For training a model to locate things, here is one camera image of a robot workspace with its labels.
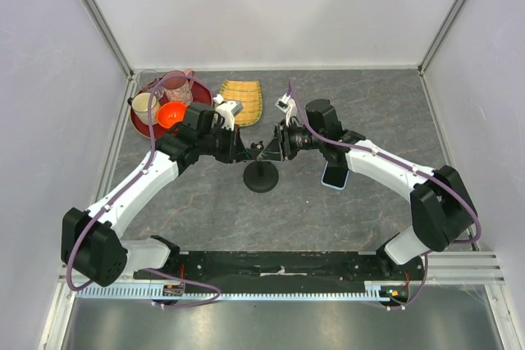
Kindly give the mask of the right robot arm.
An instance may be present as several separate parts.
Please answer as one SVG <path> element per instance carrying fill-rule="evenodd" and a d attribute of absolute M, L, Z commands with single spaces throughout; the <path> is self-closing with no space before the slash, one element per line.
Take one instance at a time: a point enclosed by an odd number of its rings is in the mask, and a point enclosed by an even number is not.
<path fill-rule="evenodd" d="M 327 99 L 311 101 L 300 111 L 286 94 L 276 103 L 285 118 L 259 161 L 289 161 L 304 150 L 318 150 L 326 160 L 322 184 L 345 188 L 352 173 L 367 176 L 394 191 L 410 205 L 410 226 L 377 250 L 377 273 L 396 278 L 405 264 L 427 252 L 442 252 L 462 243 L 461 234 L 474 225 L 476 210 L 458 171 L 433 169 L 379 148 L 363 135 L 343 128 Z"/>

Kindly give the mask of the black phone stand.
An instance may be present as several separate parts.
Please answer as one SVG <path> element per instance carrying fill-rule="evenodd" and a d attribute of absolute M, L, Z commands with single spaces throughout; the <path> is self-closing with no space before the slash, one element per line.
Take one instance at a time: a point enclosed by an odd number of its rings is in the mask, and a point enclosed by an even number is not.
<path fill-rule="evenodd" d="M 249 152 L 253 161 L 244 169 L 243 181 L 245 186 L 255 193 L 267 193 L 273 190 L 279 181 L 279 172 L 270 161 L 258 159 L 258 154 L 264 149 L 263 142 L 251 143 Z"/>

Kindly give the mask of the blue smartphone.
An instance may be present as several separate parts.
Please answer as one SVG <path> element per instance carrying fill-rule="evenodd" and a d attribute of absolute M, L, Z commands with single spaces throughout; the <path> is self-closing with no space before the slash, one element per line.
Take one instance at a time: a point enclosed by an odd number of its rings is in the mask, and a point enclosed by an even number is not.
<path fill-rule="evenodd" d="M 322 173 L 321 183 L 330 189 L 344 190 L 349 177 L 347 167 L 327 162 Z"/>

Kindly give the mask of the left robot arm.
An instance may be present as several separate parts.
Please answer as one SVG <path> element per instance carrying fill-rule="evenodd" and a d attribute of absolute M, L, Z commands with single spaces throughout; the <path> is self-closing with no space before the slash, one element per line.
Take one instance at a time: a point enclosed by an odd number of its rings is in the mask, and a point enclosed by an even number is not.
<path fill-rule="evenodd" d="M 163 279 L 177 275 L 180 259 L 171 254 L 173 244 L 159 237 L 126 242 L 121 237 L 148 202 L 201 156 L 226 164 L 254 158 L 235 124 L 242 109 L 235 100 L 217 107 L 190 104 L 183 121 L 154 140 L 151 152 L 106 197 L 83 211 L 71 208 L 64 215 L 61 258 L 67 265 L 70 289 L 82 290 L 74 283 L 74 272 L 102 287 L 122 274 L 148 268 Z"/>

